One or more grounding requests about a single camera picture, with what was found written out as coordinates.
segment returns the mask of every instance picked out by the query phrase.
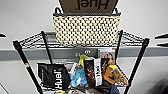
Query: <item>metal shelving unit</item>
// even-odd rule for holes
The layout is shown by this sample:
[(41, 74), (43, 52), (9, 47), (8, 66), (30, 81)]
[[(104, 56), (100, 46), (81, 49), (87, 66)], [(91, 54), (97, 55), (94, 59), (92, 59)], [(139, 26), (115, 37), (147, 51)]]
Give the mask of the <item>metal shelving unit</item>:
[[(69, 13), (69, 14), (62, 14), (62, 13), (57, 13), (57, 11), (59, 11), (58, 9), (56, 9), (55, 11), (56, 12), (53, 14), (53, 16), (82, 16), (82, 15), (85, 15), (85, 16), (113, 16), (113, 15), (118, 16), (118, 15), (121, 14), (121, 13), (117, 13), (117, 14), (109, 14), (109, 13), (87, 13), (87, 14), (86, 13), (85, 14)], [(140, 61), (143, 57), (143, 54), (144, 54), (148, 44), (149, 44), (149, 39), (148, 38), (143, 39), (143, 38), (135, 36), (133, 34), (123, 32), (123, 30), (118, 31), (117, 40), (115, 41), (115, 43), (110, 44), (110, 45), (108, 45), (108, 44), (106, 44), (106, 45), (93, 45), (93, 44), (92, 45), (62, 45), (62, 44), (57, 43), (57, 41), (56, 41), (56, 32), (44, 32), (44, 31), (41, 31), (38, 34), (33, 35), (33, 36), (31, 36), (29, 38), (26, 38), (24, 40), (21, 40), (21, 41), (13, 41), (13, 45), (14, 45), (15, 49), (18, 51), (23, 63), (26, 66), (27, 71), (29, 72), (29, 74), (30, 74), (30, 76), (31, 76), (36, 88), (37, 88), (37, 91), (40, 94), (43, 94), (43, 90), (42, 90), (41, 86), (39, 85), (39, 83), (37, 82), (37, 79), (36, 79), (32, 69), (31, 69), (31, 66), (30, 66), (30, 64), (29, 64), (29, 62), (28, 62), (28, 60), (27, 60), (27, 58), (24, 54), (23, 49), (45, 48), (46, 51), (47, 51), (50, 63), (53, 64), (52, 57), (51, 57), (50, 50), (49, 50), (50, 48), (76, 48), (76, 47), (79, 47), (79, 48), (82, 49), (83, 47), (97, 47), (97, 48), (100, 48), (100, 47), (116, 47), (115, 60), (117, 61), (117, 56), (118, 56), (120, 47), (140, 46), (141, 50), (140, 50), (139, 55), (137, 57), (137, 60), (135, 62), (135, 65), (134, 65), (134, 68), (132, 70), (131, 76), (128, 80), (129, 81), (129, 86), (126, 87), (125, 92), (124, 92), (124, 94), (127, 94), (129, 88), (131, 87), (131, 83), (132, 83), (132, 80), (133, 80), (134, 75), (136, 73), (136, 70), (137, 70), (137, 68), (140, 64)]]

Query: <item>black huel bag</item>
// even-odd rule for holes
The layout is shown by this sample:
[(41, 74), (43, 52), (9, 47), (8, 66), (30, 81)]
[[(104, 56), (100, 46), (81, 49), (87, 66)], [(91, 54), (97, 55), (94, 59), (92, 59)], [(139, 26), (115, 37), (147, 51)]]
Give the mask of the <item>black huel bag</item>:
[(70, 76), (62, 64), (38, 63), (38, 76), (42, 87), (66, 90), (70, 84)]

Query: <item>basket handle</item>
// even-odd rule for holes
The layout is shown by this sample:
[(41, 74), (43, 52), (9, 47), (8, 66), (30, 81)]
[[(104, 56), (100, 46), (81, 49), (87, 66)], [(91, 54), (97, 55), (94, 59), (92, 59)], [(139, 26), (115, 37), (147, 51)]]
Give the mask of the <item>basket handle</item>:
[(55, 13), (58, 13), (58, 11), (59, 11), (59, 13), (61, 14), (60, 8), (59, 8), (59, 7), (56, 7), (56, 8), (55, 8)]

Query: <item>white wall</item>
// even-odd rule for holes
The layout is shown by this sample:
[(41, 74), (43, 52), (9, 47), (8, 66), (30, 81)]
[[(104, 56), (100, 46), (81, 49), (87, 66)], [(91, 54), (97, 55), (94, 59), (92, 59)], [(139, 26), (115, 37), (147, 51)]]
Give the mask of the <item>white wall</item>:
[[(13, 40), (22, 40), (41, 30), (54, 31), (52, 14), (58, 0), (0, 0), (0, 49), (13, 49)], [(122, 12), (119, 30), (151, 39), (150, 46), (166, 40), (154, 40), (168, 30), (167, 0), (119, 0)]]

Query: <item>cardboard box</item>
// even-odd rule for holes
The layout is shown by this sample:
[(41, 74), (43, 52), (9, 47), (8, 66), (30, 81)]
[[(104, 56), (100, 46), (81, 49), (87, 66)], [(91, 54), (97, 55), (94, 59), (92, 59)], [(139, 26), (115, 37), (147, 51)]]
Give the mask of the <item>cardboard box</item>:
[(118, 0), (59, 0), (64, 13), (112, 13)]

